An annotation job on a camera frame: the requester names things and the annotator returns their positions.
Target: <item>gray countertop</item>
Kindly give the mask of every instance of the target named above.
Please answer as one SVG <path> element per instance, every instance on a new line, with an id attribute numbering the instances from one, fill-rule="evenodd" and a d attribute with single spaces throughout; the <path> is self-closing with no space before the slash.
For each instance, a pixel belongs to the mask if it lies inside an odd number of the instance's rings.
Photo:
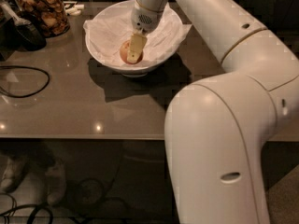
<path id="1" fill-rule="evenodd" d="M 163 140 L 165 112 L 174 95 L 195 80 L 223 73 L 193 28 L 178 52 L 143 78 L 104 67 L 86 49 L 83 23 L 110 5 L 86 3 L 80 16 L 69 17 L 71 29 L 47 39 L 45 48 L 15 51 L 0 62 L 50 73 L 49 86 L 32 97 L 1 96 L 0 137 Z M 171 7 L 188 22 L 176 4 Z M 32 86 L 45 80 L 38 73 L 15 76 L 29 77 Z M 0 71 L 0 81 L 7 77 Z"/>

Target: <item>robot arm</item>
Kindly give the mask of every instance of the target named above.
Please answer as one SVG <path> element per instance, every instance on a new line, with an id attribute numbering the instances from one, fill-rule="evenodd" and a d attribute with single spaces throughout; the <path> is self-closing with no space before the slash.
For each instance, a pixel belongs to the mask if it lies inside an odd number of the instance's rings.
<path id="1" fill-rule="evenodd" d="M 232 0 L 176 1 L 226 71 L 187 86 L 167 109 L 180 222 L 269 224 L 261 152 L 299 112 L 298 59 Z M 136 0 L 134 27 L 152 31 L 165 3 Z"/>

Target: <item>jar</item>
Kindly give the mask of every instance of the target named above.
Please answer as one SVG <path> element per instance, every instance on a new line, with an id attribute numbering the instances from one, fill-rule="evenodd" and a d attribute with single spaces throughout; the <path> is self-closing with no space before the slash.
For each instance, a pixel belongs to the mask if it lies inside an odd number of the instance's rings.
<path id="1" fill-rule="evenodd" d="M 69 28 L 63 0 L 16 0 L 25 19 L 46 38 L 61 35 Z"/>

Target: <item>wire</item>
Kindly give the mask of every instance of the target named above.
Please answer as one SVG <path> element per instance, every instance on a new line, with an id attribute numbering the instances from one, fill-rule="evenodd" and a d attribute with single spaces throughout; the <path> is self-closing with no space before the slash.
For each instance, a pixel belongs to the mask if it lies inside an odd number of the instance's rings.
<path id="1" fill-rule="evenodd" d="M 27 93 L 24 95 L 16 95 L 13 94 L 9 91 L 6 91 L 3 87 L 0 86 L 0 93 L 7 96 L 7 97 L 11 97 L 11 98 L 26 98 L 26 97 L 30 97 L 33 96 L 41 91 L 43 91 L 50 83 L 50 74 L 42 69 L 36 68 L 36 67 L 29 67 L 29 66 L 23 66 L 23 65 L 5 65 L 5 66 L 0 66 L 0 70 L 12 70 L 12 69 L 27 69 L 27 70 L 35 70 L 38 72 L 43 73 L 44 75 L 46 75 L 47 77 L 47 81 L 46 83 L 37 91 L 31 92 L 31 93 Z"/>

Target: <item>food item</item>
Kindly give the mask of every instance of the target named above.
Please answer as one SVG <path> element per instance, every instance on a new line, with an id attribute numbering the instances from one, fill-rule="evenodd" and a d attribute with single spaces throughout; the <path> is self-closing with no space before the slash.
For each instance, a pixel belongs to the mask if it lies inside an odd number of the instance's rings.
<path id="1" fill-rule="evenodd" d="M 30 20 L 45 37 L 65 33 L 70 25 L 63 0 L 16 0 L 23 17 Z"/>
<path id="2" fill-rule="evenodd" d="M 121 56 L 121 59 L 125 63 L 129 63 L 128 60 L 127 60 L 129 47 L 130 47 L 130 40 L 127 40 L 127 41 L 125 41 L 124 43 L 121 44 L 120 56 Z M 143 58 L 143 52 L 142 52 L 141 56 L 139 57 L 139 59 L 137 60 L 136 63 L 140 63 L 142 61 L 142 58 Z"/>

